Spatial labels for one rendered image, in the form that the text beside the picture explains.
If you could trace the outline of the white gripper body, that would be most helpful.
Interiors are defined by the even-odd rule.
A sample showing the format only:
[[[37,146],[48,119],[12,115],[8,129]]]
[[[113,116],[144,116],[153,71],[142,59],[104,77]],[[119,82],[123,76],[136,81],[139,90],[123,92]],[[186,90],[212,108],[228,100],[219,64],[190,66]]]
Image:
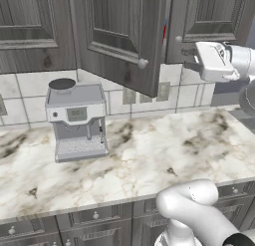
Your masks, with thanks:
[[[225,44],[196,42],[195,61],[201,66],[200,78],[206,82],[228,83],[240,79],[231,64],[231,53]]]

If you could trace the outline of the open grey wood cabinet door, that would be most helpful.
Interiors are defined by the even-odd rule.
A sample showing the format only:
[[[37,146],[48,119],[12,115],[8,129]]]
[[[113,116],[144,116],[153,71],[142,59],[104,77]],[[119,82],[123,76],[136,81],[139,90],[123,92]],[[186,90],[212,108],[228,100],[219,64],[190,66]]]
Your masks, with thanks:
[[[157,96],[166,0],[70,0],[78,67]],[[139,59],[148,60],[144,69]]]

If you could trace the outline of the silver espresso coffee machine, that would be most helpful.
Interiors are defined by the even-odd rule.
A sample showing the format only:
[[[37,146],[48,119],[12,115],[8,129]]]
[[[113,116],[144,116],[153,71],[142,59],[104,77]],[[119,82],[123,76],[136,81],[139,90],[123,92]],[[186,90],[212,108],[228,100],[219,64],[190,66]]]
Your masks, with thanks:
[[[109,154],[107,103],[101,83],[78,84],[69,78],[53,80],[48,86],[45,111],[54,129],[56,162]]]

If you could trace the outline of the grey wood drawer front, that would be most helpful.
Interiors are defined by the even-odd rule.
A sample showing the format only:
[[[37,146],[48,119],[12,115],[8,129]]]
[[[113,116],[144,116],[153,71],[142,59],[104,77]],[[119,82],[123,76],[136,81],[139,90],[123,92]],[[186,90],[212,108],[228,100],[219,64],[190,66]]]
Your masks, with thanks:
[[[237,188],[238,193],[234,194],[232,188]],[[218,188],[219,199],[229,199],[235,197],[250,196],[255,194],[255,181],[240,182],[231,185],[224,185]]]
[[[10,235],[8,230],[15,226],[16,233]],[[27,235],[57,232],[58,227],[54,216],[24,220],[7,224],[0,224],[0,240],[7,238],[18,238]]]
[[[93,218],[94,212],[97,211],[100,215],[98,220]],[[111,206],[104,206],[94,209],[81,210],[60,214],[57,216],[59,227],[62,230],[68,230],[79,226],[89,226],[102,222],[110,222],[121,219],[129,219],[132,214],[132,204],[123,203]]]
[[[157,213],[156,202],[154,198],[136,201],[133,204],[133,217],[142,217]]]

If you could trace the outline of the grey wood cupboard door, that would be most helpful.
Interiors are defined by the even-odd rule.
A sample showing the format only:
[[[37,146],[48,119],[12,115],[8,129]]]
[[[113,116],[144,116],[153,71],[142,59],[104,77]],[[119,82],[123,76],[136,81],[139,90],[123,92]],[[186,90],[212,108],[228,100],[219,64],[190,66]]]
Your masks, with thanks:
[[[131,220],[61,231],[61,237],[64,246],[67,239],[72,246],[131,246]]]
[[[156,239],[166,226],[167,220],[159,214],[134,218],[131,246],[154,246]]]
[[[250,227],[249,210],[253,203],[253,196],[237,197],[218,201],[215,207],[240,231],[248,230]]]

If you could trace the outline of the grey wall outlet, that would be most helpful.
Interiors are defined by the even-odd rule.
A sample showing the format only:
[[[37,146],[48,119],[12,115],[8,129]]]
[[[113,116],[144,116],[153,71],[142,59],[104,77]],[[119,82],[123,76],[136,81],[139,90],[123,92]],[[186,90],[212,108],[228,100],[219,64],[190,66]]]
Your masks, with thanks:
[[[152,98],[143,94],[139,95],[139,102],[142,103],[151,103],[152,102]]]
[[[124,105],[131,105],[135,103],[136,95],[135,91],[129,88],[124,88],[123,92],[123,104]]]
[[[156,100],[158,102],[165,102],[169,97],[170,82],[160,83],[158,85],[158,92]]]
[[[7,110],[2,98],[2,95],[0,94],[0,116],[7,116]]]

